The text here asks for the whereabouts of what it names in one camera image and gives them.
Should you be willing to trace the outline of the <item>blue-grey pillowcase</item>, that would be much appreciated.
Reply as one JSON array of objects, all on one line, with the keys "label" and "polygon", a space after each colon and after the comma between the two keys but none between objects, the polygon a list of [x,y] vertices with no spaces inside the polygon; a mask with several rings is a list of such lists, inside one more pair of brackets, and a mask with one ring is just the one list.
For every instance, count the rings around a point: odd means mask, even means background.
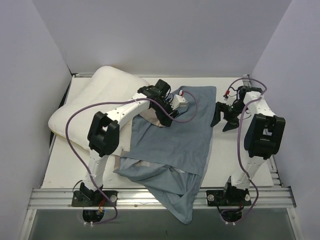
[{"label": "blue-grey pillowcase", "polygon": [[207,170],[212,147],[215,86],[181,86],[187,107],[177,121],[158,127],[137,115],[132,121],[130,151],[114,172],[148,191],[181,223],[193,218],[193,204]]}]

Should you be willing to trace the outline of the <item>white pillow yellow edge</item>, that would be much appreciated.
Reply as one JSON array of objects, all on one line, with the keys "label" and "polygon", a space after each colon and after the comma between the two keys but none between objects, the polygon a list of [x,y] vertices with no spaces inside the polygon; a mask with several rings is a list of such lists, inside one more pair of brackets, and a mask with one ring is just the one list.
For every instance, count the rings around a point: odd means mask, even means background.
[{"label": "white pillow yellow edge", "polygon": [[[53,133],[64,138],[67,121],[76,111],[102,102],[128,101],[139,88],[148,85],[149,83],[143,78],[111,66],[102,66],[93,74],[89,84],[73,100],[53,113],[48,121],[48,127]],[[94,115],[98,111],[106,113],[116,107],[111,104],[100,105],[77,114],[68,127],[70,141],[89,151],[87,137]]]}]

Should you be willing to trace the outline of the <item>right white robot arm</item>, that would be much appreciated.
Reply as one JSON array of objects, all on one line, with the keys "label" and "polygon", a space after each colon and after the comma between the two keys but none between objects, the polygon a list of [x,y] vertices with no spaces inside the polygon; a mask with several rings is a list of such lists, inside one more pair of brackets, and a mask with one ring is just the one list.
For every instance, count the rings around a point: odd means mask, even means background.
[{"label": "right white robot arm", "polygon": [[251,113],[252,119],[244,139],[237,137],[237,155],[240,156],[241,149],[244,149],[248,159],[238,160],[240,169],[228,178],[224,189],[207,192],[208,203],[214,206],[250,206],[252,178],[260,166],[280,149],[286,120],[269,108],[264,91],[258,87],[240,86],[231,105],[217,102],[211,127],[224,119],[223,132],[235,129],[241,132],[246,111]]}]

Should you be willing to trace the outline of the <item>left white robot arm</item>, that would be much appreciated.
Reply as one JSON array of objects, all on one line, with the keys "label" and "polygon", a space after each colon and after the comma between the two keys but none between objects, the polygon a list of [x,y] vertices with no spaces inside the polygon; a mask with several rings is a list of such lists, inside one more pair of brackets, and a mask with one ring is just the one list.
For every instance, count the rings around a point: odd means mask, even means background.
[{"label": "left white robot arm", "polygon": [[72,206],[98,206],[110,197],[103,192],[103,175],[107,160],[120,145],[120,130],[135,116],[145,110],[153,109],[159,123],[170,127],[178,114],[178,108],[187,101],[183,92],[168,98],[170,85],[158,80],[155,85],[143,86],[129,100],[115,102],[114,109],[93,116],[88,135],[89,163],[85,164],[86,176],[79,190],[75,192],[76,202]]}]

